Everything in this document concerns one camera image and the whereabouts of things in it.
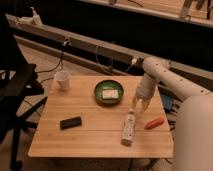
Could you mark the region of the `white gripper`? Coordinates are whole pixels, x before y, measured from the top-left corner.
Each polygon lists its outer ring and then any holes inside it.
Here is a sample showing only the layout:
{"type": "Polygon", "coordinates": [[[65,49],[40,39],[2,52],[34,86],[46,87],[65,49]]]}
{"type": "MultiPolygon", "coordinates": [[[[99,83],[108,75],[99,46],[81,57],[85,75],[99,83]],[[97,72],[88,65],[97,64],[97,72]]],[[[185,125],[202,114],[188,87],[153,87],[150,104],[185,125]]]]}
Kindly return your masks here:
{"type": "Polygon", "coordinates": [[[139,99],[142,99],[142,110],[146,111],[152,97],[154,95],[154,82],[150,80],[142,79],[138,84],[135,92],[135,96],[132,100],[132,108],[137,106],[139,99]]]}

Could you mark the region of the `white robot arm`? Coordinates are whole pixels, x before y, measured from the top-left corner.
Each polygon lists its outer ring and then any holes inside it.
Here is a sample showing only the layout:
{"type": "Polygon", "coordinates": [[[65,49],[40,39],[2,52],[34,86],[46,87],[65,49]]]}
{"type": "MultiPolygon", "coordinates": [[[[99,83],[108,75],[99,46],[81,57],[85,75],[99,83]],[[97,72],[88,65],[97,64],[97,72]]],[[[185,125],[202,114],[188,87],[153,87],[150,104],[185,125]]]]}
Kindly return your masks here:
{"type": "Polygon", "coordinates": [[[167,60],[146,57],[142,67],[134,98],[147,103],[162,82],[181,101],[172,171],[213,171],[213,92],[170,71],[167,60]]]}

